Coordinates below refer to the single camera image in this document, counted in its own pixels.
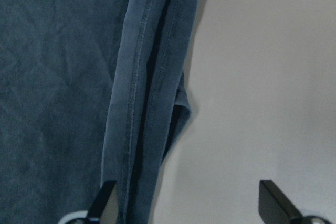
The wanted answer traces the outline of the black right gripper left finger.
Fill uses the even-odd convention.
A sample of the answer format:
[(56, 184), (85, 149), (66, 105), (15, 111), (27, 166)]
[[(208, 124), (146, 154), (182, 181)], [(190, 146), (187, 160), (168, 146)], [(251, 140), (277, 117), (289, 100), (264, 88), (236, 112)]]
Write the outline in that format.
[(93, 203), (91, 204), (91, 207), (88, 210), (86, 221), (101, 221), (103, 212), (107, 207), (109, 198), (115, 186), (115, 180), (109, 180), (103, 183)]

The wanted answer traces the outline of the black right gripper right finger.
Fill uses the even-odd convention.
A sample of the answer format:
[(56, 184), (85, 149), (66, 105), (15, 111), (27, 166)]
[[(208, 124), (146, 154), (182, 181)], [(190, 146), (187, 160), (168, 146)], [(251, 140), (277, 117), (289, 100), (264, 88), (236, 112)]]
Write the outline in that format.
[(301, 223), (302, 213), (272, 180), (259, 182), (258, 212), (265, 224)]

